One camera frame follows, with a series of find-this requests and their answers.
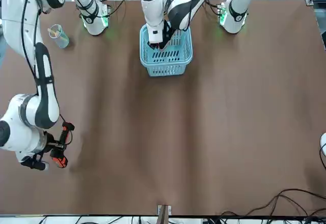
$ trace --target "green light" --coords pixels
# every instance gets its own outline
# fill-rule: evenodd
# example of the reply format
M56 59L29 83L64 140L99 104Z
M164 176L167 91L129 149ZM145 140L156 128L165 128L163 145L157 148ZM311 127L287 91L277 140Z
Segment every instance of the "green light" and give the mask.
M108 27L108 20L107 17L101 17L102 23L104 25L104 27Z
M246 18L247 18L247 15L248 15L248 13L244 16L244 18L243 18L243 23L242 23L242 26L244 26L245 24L245 21L246 21Z
M225 12L224 14L221 15L220 17L220 25L224 25L225 24L225 20L226 20L226 17L228 16L228 13Z

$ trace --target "black cable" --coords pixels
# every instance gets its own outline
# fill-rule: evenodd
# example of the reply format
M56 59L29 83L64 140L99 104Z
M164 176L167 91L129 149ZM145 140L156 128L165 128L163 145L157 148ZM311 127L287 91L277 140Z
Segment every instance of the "black cable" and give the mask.
M193 10L193 0L190 1L190 10L189 10L188 26L184 30L185 32L189 29L189 26L190 26L190 20L191 20L191 17L192 17L192 10Z
M28 57L28 55L27 55L27 52L26 52L25 41L24 41L24 18L25 18L25 12L26 12L27 2L28 2L28 0L25 0L24 7L23 7L23 11L22 11L22 15L21 15L21 25L20 25L21 44L22 44L22 49L23 49L23 51L24 51L25 58L26 58L26 60L27 60L27 63L28 63L28 65L29 65L29 68L30 68L31 73L32 73L32 75L33 75L33 78L36 79L36 77L35 77L35 73L34 73L34 71L33 71L33 68L32 68L32 66L31 66L31 64L30 64L30 59L29 59L29 57Z
M33 45L35 47L36 44L36 29L37 29L37 22L39 20L40 14L42 13L42 11L39 9L37 15L36 15L36 20L35 20L35 27L34 27L34 36L33 36Z
M322 163L322 166L324 167L325 171L326 171L326 165L321 157L321 152L322 152L322 149L326 146L326 144L324 144L322 147L320 147L320 150L319 150L319 158L320 158L320 161Z
M83 215L81 215L79 218L78 218L78 220L75 222L75 224L77 224L79 221L80 221L80 219L83 217Z
M63 122L66 122L66 120L65 120L65 118L63 118L62 114L59 114L59 116L61 117L61 119L63 120ZM69 131L69 132L70 132L71 139L70 139L70 142L69 143L65 144L65 146L71 144L71 142L72 142L72 138L73 138L72 131Z
M315 210L309 216L313 216L314 214L317 214L318 212L321 212L321 211L326 211L326 208L321 208L321 209Z
M108 224L112 224L112 223L116 222L117 220L120 220L122 217L123 217L123 216L120 216L120 217L114 219L113 221L110 221Z
M112 224L112 223L116 222L117 220L120 220L121 218L122 218L122 216L120 216L120 217L114 219L113 221L110 221L110 222L107 223L107 224ZM80 224L98 224L98 223L97 223L97 222L88 221L88 222L83 222L83 223L80 223Z
M112 11L111 13L109 13L109 14L107 14L107 15L104 15L104 16L95 16L96 18L108 18L108 17L110 17L111 15L113 15L119 8L120 8L120 6L122 5L122 3L124 2L125 0L123 0L123 1L121 1L121 3L117 6L117 8L114 10L114 11ZM93 14L91 14L90 12L88 12L88 10L87 9L85 9L85 6L83 6L82 4L81 4L81 2L79 1L79 0L77 0L77 2L80 4L80 6L82 7L82 8L84 8L84 10L90 15L90 16L92 16Z
M302 209L303 210L303 212L306 214L306 216L308 216L308 212L301 206L301 205L299 205L296 201L294 201L293 199L291 199L291 198L289 198L288 196L285 196L285 195L283 195L283 194L280 194L279 195L280 197L283 197L283 198L285 198L285 199L287 199L288 201L290 201L290 202L292 202L292 203L294 203L294 204L296 204L300 209Z
M45 219L47 219L47 215L39 222L39 224L42 224L45 221Z

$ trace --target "blue basket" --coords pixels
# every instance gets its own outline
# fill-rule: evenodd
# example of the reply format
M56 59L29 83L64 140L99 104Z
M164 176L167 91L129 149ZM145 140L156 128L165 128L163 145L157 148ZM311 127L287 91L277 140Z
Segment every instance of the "blue basket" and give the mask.
M153 50L148 44L146 25L140 31L140 57L150 76L181 75L193 59L190 28L177 30L163 51Z

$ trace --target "white robot link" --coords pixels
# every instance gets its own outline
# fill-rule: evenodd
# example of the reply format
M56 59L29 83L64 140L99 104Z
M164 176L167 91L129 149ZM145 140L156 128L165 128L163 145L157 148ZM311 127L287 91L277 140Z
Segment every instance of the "white robot link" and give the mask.
M14 151L27 167L47 169L43 154L50 152L59 167L67 165L64 151L68 134L74 130L64 121L59 140L43 131L51 128L60 116L51 60L40 34L39 15L60 8L65 0L2 0L4 37L8 45L27 59L37 87L36 94L14 96L0 119L0 148ZM79 0L79 9L90 34L100 34L107 25L107 6L97 0Z
M163 49L175 30L187 30L195 13L208 0L141 0L148 29L149 45ZM223 27L240 31L251 0L227 0ZM167 13L170 24L164 19Z

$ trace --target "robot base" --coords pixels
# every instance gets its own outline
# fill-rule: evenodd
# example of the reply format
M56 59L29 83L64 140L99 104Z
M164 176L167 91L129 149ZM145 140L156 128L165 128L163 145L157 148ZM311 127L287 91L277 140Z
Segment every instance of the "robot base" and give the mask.
M231 34L237 34L241 28L244 26L246 22L247 14L243 18L241 22L236 22L233 16L229 11L229 4L231 1L226 1L225 3L221 3L223 7L225 7L225 13L220 17L220 25Z
M320 137L320 148L322 148L322 153L326 156L326 133Z
M84 27L87 29L89 34L93 36L101 34L108 27L110 21L110 17L106 17L111 12L110 6L101 2L98 2L97 4L99 7L98 16L103 17L95 18L92 24L87 23L83 18L81 18L84 22Z

